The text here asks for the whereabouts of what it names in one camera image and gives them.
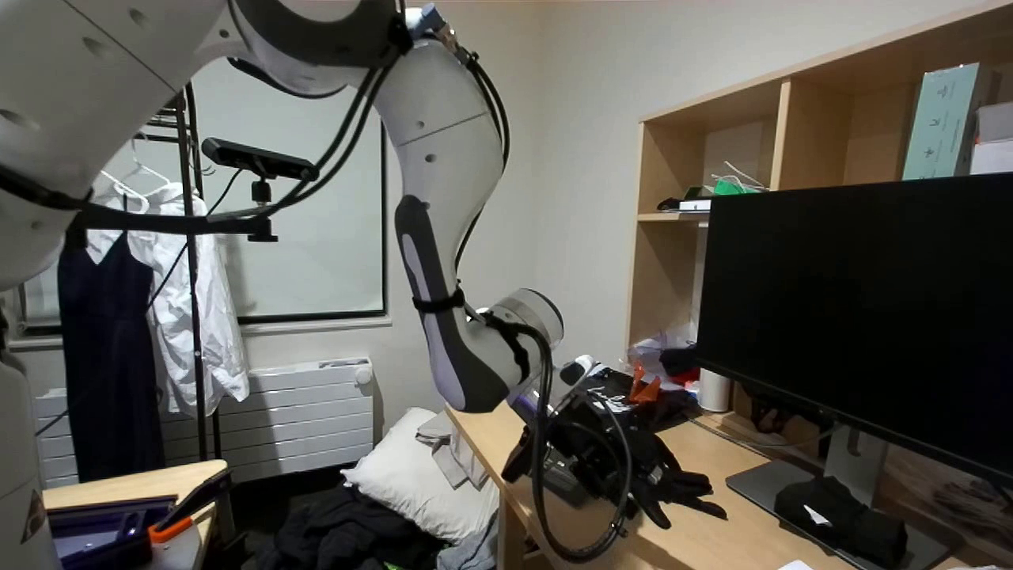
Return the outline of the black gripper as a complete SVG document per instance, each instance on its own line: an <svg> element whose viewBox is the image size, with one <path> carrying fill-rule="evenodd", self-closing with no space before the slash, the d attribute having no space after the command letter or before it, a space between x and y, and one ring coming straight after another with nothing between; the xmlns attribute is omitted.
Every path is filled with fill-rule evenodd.
<svg viewBox="0 0 1013 570"><path fill-rule="evenodd" d="M540 477L569 508L592 498L618 504L631 472L622 415L627 405L613 405L600 388L574 388L546 412L545 445L534 445L534 433L521 431L499 474L505 480Z"/></svg>

